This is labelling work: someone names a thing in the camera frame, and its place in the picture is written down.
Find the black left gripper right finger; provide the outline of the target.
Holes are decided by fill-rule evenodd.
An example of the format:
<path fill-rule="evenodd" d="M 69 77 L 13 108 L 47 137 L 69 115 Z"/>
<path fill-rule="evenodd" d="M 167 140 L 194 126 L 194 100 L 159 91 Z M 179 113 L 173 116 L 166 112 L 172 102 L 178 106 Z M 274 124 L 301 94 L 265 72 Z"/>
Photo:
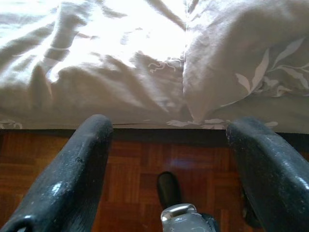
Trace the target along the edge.
<path fill-rule="evenodd" d="M 309 230 L 309 163 L 255 118 L 226 127 L 246 196 L 266 232 Z"/>

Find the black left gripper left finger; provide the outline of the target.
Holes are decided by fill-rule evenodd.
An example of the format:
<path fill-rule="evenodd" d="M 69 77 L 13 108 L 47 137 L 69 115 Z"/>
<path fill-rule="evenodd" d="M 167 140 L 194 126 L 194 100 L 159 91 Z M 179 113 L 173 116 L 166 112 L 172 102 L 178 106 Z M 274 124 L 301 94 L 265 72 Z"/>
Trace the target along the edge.
<path fill-rule="evenodd" d="M 31 185 L 2 232 L 89 232 L 102 194 L 113 127 L 85 120 Z"/>

